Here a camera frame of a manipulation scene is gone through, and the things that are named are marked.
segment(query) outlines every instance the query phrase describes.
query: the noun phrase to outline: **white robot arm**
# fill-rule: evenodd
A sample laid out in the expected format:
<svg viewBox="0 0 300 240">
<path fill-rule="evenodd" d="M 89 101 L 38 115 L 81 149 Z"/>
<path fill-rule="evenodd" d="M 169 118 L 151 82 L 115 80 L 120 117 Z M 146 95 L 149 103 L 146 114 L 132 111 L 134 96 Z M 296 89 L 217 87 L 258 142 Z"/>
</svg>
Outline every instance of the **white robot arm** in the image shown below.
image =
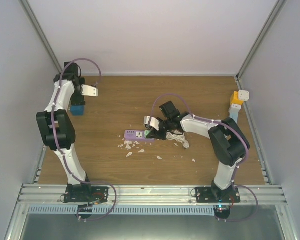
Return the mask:
<svg viewBox="0 0 300 240">
<path fill-rule="evenodd" d="M 96 200 L 93 192 L 100 191 L 102 188 L 94 189 L 90 184 L 83 184 L 90 181 L 79 162 L 75 149 L 76 132 L 67 113 L 70 102 L 72 106 L 83 107 L 85 105 L 84 96 L 97 97 L 98 89 L 85 85 L 85 79 L 78 75 L 78 65 L 72 63 L 64 72 L 62 80 L 60 80 L 60 74 L 54 78 L 54 92 L 50 103 L 43 112 L 36 114 L 44 145 L 50 147 L 58 156 L 67 174 L 65 202 L 93 202 Z M 56 145 L 53 123 L 59 147 Z"/>
<path fill-rule="evenodd" d="M 159 108 L 167 119 L 162 120 L 152 117 L 151 121 L 149 121 L 150 116 L 145 117 L 144 124 L 151 129 L 151 133 L 147 138 L 165 140 L 167 132 L 179 130 L 186 133 L 195 133 L 210 139 L 219 160 L 217 174 L 212 181 L 211 190 L 215 200 L 218 202 L 222 201 L 223 198 L 228 196 L 229 192 L 233 191 L 232 184 L 235 169 L 246 154 L 241 141 L 224 126 L 201 121 L 187 112 L 180 113 L 171 101 L 161 105 Z M 216 120 L 216 122 L 223 122 L 234 129 L 243 138 L 248 149 L 250 148 L 249 142 L 232 118 L 226 118 L 223 121 Z"/>
</svg>

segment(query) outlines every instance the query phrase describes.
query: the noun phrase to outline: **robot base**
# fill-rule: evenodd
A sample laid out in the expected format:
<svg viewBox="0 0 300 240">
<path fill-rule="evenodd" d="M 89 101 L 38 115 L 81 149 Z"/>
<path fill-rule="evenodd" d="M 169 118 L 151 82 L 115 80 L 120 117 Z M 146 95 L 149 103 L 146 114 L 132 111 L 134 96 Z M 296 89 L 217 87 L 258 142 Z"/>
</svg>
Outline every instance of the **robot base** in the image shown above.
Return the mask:
<svg viewBox="0 0 300 240">
<path fill-rule="evenodd" d="M 91 186 L 90 184 L 68 184 L 65 190 L 64 202 L 67 203 L 106 203 L 109 188 L 105 186 Z"/>
<path fill-rule="evenodd" d="M 220 200 L 217 200 L 212 192 L 211 186 L 205 186 L 205 187 L 196 187 L 195 188 L 195 198 L 197 203 L 226 203 L 231 204 L 234 200 L 234 203 L 240 203 L 241 199 L 239 196 L 239 190 L 236 189 L 235 191 L 232 189 L 232 186 L 230 186 L 231 189 L 227 189 L 227 193 L 224 195 L 224 197 Z"/>
</svg>

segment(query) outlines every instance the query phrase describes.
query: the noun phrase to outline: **white wall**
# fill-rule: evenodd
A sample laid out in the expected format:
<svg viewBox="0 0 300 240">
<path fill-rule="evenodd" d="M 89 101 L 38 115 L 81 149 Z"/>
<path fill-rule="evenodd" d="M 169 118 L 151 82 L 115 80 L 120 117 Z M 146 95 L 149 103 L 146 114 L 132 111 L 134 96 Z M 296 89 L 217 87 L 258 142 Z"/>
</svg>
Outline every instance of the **white wall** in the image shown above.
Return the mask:
<svg viewBox="0 0 300 240">
<path fill-rule="evenodd" d="M 108 75 L 235 75 L 275 2 L 29 0 L 61 64 Z"/>
<path fill-rule="evenodd" d="M 56 73 L 20 3 L 0 0 L 0 240 L 38 165 L 36 113 L 48 105 Z"/>
<path fill-rule="evenodd" d="M 275 184 L 300 234 L 300 0 L 288 0 L 242 79 Z"/>
</svg>

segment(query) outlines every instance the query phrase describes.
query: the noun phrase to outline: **electrical outlet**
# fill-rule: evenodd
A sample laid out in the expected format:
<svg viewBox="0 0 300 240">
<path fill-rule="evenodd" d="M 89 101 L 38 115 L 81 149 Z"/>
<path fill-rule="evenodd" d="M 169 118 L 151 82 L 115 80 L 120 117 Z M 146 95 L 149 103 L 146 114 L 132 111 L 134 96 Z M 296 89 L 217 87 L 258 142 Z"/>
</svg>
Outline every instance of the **electrical outlet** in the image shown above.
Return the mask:
<svg viewBox="0 0 300 240">
<path fill-rule="evenodd" d="M 144 136 L 144 133 L 142 131 L 137 131 L 135 135 L 138 139 L 142 139 Z"/>
</svg>

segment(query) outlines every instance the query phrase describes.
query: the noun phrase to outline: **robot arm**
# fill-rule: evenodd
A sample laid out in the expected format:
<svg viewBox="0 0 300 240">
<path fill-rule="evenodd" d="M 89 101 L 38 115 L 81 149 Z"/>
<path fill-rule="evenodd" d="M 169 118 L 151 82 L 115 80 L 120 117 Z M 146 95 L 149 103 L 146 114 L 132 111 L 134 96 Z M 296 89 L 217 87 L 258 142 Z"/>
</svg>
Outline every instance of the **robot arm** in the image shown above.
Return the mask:
<svg viewBox="0 0 300 240">
<path fill-rule="evenodd" d="M 38 112 L 36 115 L 36 120 L 43 143 L 44 145 L 50 147 L 50 149 L 60 159 L 67 174 L 68 184 L 70 185 L 79 185 L 80 182 L 74 179 L 73 176 L 71 176 L 67 171 L 63 161 L 63 156 L 57 150 L 52 129 L 52 121 L 56 123 L 58 142 L 62 152 L 65 154 L 69 168 L 79 180 L 88 182 L 87 174 L 80 165 L 75 149 L 76 132 L 67 113 L 70 102 L 73 106 L 84 105 L 84 96 L 98 96 L 98 90 L 95 87 L 84 85 L 84 83 L 85 79 L 79 78 L 78 65 L 73 63 L 68 67 L 63 75 L 63 79 L 61 80 L 61 91 L 58 95 L 54 108 L 54 119 L 51 119 L 51 111 L 53 109 L 54 100 L 60 86 L 59 74 L 54 79 L 54 93 L 49 105 L 43 112 Z"/>
<path fill-rule="evenodd" d="M 233 190 L 232 178 L 235 169 L 246 154 L 241 141 L 224 126 L 200 121 L 187 112 L 180 114 L 171 101 L 161 105 L 160 109 L 166 120 L 152 118 L 149 123 L 149 116 L 144 119 L 146 125 L 149 123 L 147 127 L 151 128 L 151 133 L 147 138 L 165 140 L 167 132 L 178 130 L 182 133 L 195 133 L 210 139 L 214 153 L 219 160 L 211 190 L 216 201 L 222 201 Z M 243 138 L 248 149 L 250 148 L 249 142 L 232 118 L 228 117 L 221 122 L 233 128 Z"/>
</svg>

